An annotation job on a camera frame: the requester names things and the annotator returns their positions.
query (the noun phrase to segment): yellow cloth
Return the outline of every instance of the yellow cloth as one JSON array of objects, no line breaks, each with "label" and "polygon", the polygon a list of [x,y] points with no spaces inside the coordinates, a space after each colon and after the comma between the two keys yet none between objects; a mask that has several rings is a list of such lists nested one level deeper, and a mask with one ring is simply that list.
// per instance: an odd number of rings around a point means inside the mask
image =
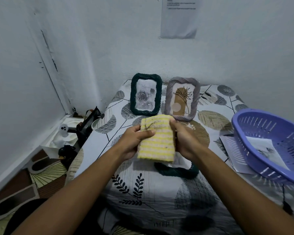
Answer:
[{"label": "yellow cloth", "polygon": [[140,130],[156,130],[151,138],[141,141],[137,158],[173,162],[175,155],[173,131],[169,120],[170,115],[156,115],[142,119]]}]

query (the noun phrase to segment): person's left hand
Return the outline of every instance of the person's left hand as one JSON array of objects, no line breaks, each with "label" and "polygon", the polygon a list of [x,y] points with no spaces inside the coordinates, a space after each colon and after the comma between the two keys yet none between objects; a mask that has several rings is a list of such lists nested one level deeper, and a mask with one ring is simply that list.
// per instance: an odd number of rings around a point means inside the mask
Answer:
[{"label": "person's left hand", "polygon": [[129,160],[137,152],[138,144],[145,138],[150,138],[155,134],[155,130],[139,131],[140,125],[126,129],[119,141],[114,145],[121,153],[122,159]]}]

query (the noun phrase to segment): baseboard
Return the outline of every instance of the baseboard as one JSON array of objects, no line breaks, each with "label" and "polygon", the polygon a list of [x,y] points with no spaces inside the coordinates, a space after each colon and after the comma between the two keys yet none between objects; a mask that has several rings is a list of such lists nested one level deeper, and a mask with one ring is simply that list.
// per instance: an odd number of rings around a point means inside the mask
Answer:
[{"label": "baseboard", "polygon": [[65,115],[58,123],[55,124],[51,129],[46,130],[39,140],[37,141],[36,147],[28,150],[28,154],[24,154],[12,163],[1,175],[0,175],[0,190],[27,164],[27,162],[37,154],[42,148],[40,144],[60,125],[61,122],[70,115]]}]

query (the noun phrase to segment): person's right arm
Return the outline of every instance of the person's right arm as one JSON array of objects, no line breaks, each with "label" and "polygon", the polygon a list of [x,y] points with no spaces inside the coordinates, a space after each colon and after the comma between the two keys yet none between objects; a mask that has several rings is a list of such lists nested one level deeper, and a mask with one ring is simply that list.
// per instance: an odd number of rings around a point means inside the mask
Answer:
[{"label": "person's right arm", "polygon": [[294,218],[244,181],[210,149],[202,146],[191,129],[171,121],[177,131],[176,149],[199,168],[246,234],[294,235]]}]

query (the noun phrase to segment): tablecloth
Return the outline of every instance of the tablecloth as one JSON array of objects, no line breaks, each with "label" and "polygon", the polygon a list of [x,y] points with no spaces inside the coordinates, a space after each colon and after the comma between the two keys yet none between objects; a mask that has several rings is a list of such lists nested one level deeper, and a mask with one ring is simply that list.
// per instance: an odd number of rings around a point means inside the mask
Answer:
[{"label": "tablecloth", "polygon": [[[145,116],[134,115],[129,108],[131,80],[115,94],[102,119],[67,174],[67,182],[81,174],[122,136],[125,130]],[[161,114],[165,105],[166,85],[162,86]],[[247,108],[243,100],[224,85],[201,86],[197,114],[191,127],[200,142],[231,167],[220,135],[233,132],[232,116]],[[190,162],[183,161],[185,166]],[[269,199],[282,205],[282,187],[259,175],[239,174]],[[199,173],[193,180],[162,176],[154,163],[134,157],[118,168],[103,191],[115,211],[142,228],[169,234],[243,234],[229,211],[220,201],[205,177]],[[294,187],[285,187],[285,199],[294,210]]]}]

